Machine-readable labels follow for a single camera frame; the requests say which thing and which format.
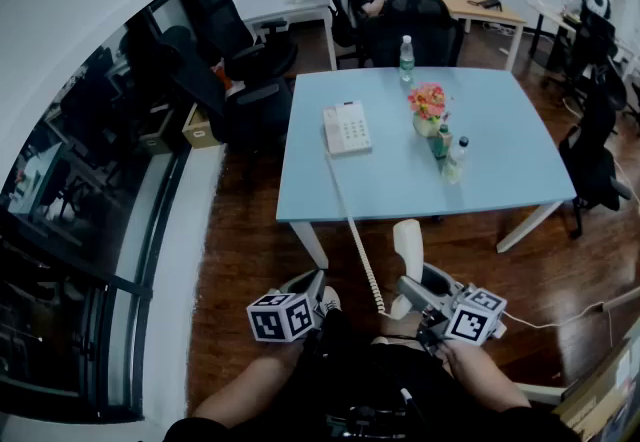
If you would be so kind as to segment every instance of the water bottle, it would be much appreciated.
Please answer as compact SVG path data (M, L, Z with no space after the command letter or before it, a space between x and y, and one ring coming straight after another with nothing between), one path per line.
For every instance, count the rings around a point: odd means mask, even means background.
M449 154L447 154L447 159L442 167L442 175L451 184L455 184L460 180L462 164L467 153L467 145L469 145L469 138L463 136L456 145L449 149Z
M411 45L411 36L402 37L402 45L400 46L400 78L402 81L410 82L413 80L413 46Z

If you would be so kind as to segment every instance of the wooden floor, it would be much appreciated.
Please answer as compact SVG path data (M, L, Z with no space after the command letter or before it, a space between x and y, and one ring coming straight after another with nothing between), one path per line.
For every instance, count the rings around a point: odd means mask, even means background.
M322 29L306 31L299 42L307 49L316 45L318 53L326 52ZM541 87L543 71L528 60L529 44L530 37L525 36L514 74L558 142L574 118L563 107L555 87L546 91ZM465 38L460 65L502 68L506 56L499 48L508 46L508 38L474 26ZM298 70L304 70L304 65L298 63ZM638 188L637 127L631 119L618 118L620 135L610 137L609 147ZM189 353L190 411L261 351L252 340L245 307L270 287L313 267L288 225L275 221L282 155L260 158L252 189L242 180L245 164L242 156L227 156L211 213ZM507 253L497 254L496 243L530 212L515 209L456 215L441 223L423 219L425 260L460 282L473 282L507 298L511 314L535 324L564 320L640 282L640 218L634 202L624 202L619 212L599 206L587 213L585 234L577 241L568 237L568 228L575 223L570 205L561 207ZM395 281L403 273L402 260L393 251L393 225L392 221L359 224L387 302L394 297ZM329 283L340 294L343 310L358 329L377 334L380 319L347 224L318 224L316 231L331 262ZM614 343L639 314L638 301L612 313ZM506 324L505 336L486 348L517 381L570 384L609 348L608 317L599 312L559 329L534 330L511 320Z

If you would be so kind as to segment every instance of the wooden desk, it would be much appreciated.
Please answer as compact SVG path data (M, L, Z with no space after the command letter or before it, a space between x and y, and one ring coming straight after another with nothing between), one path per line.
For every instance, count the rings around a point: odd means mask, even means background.
M511 48L509 49L509 56L507 57L507 63L505 70L511 70L516 60L518 53L518 47L520 46L520 39L522 38L522 30L526 21L516 14L509 7L502 5L502 11L486 9L481 6L474 6L468 3L468 1L482 1L482 0L442 0L449 9L449 13L454 19L466 19L465 30L469 32L471 21L483 21L483 22L495 22L498 24L509 24L515 26L516 32L511 42Z

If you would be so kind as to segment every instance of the hand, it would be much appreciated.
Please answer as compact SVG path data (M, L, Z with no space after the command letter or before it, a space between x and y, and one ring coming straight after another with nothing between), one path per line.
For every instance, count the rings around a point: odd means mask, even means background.
M451 340L438 349L447 359L453 376L481 405L497 412L531 406L522 391L479 346Z
M262 357L266 359L274 359L283 367L293 369L296 367L302 350L304 348L304 339L298 339L288 344L271 343L267 345Z

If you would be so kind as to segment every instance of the white desk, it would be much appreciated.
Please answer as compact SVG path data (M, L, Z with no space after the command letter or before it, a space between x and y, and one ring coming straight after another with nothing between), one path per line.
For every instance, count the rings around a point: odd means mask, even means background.
M540 31L542 28L542 21L545 17L547 19L552 20L563 30L566 30L566 32L569 33L570 35L575 35L576 29L564 21L564 18L561 15L559 9L551 5L548 5L540 0L537 0L537 1L527 0L527 3L531 8L533 8L536 12L540 14L538 17L538 26L536 27L536 34L534 35L533 41L531 43L531 51L529 54L531 55L535 54L536 48L538 46L538 39L540 37ZM633 72L633 68L636 65L639 53L636 52L631 46L629 46L619 38L616 38L616 45L620 49L622 49L622 51L624 51L629 55L629 63L627 64L624 71L622 72L622 80L624 81L625 79L627 79L629 74Z
M253 25L273 19L289 20L295 16L303 16L309 21L324 21L331 70L338 70L333 34L331 33L333 22L329 10L331 0L234 0L234 3L240 17L254 38L256 33Z

